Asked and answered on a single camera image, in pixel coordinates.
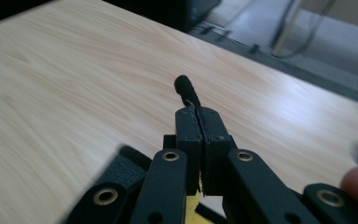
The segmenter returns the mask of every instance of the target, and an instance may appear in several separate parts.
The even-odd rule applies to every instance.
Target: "wood grain surface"
[[[152,157],[188,75],[292,189],[354,166],[358,104],[97,0],[0,22],[0,223],[54,223],[127,144]]]

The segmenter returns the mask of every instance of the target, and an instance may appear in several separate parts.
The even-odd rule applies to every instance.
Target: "cable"
[[[310,47],[310,43],[316,36],[316,33],[317,33],[322,21],[324,20],[324,17],[327,15],[327,13],[330,11],[330,9],[333,7],[333,5],[335,3],[336,3],[336,0],[329,0],[326,3],[326,5],[322,9],[318,19],[316,20],[315,23],[313,23],[313,26],[310,30],[310,35],[308,36],[308,38],[306,39],[305,43],[302,46],[300,46],[299,48],[295,49],[292,53],[289,53],[287,55],[274,55],[274,57],[279,58],[279,59],[290,59],[290,58],[297,56],[297,54],[307,50]]]

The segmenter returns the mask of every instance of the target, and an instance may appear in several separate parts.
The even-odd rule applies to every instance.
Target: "floor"
[[[237,18],[217,33],[245,46],[259,46],[267,55],[281,17],[290,0],[254,0]],[[317,15],[301,11],[280,54],[290,54],[300,47],[310,34],[310,25]],[[358,92],[358,26],[325,17],[308,49],[291,59],[280,59],[340,86]]]

